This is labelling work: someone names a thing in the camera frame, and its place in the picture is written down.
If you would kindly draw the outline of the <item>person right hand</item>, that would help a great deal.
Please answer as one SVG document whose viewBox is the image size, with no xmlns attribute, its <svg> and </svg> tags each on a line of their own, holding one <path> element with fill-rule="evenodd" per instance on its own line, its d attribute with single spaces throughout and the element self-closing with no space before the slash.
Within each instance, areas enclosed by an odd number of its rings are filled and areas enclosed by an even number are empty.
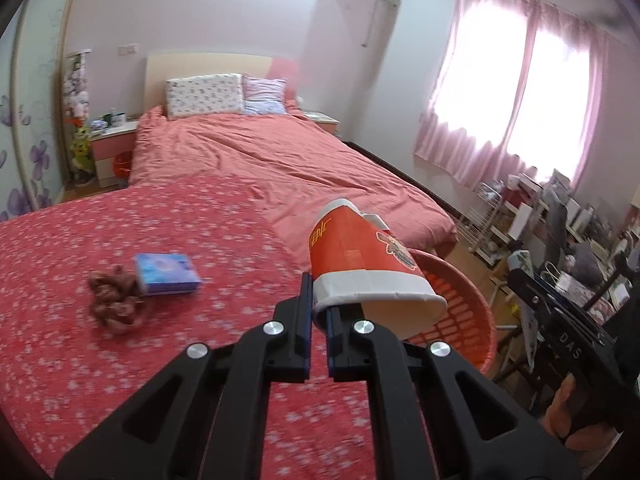
<svg viewBox="0 0 640 480">
<path fill-rule="evenodd" d="M 597 422 L 578 429 L 574 419 L 585 406 L 586 400 L 578 388 L 575 377 L 568 374 L 541 419 L 542 426 L 552 437 L 563 440 L 569 450 L 605 450 L 616 440 L 617 431 L 606 422 Z"/>
</svg>

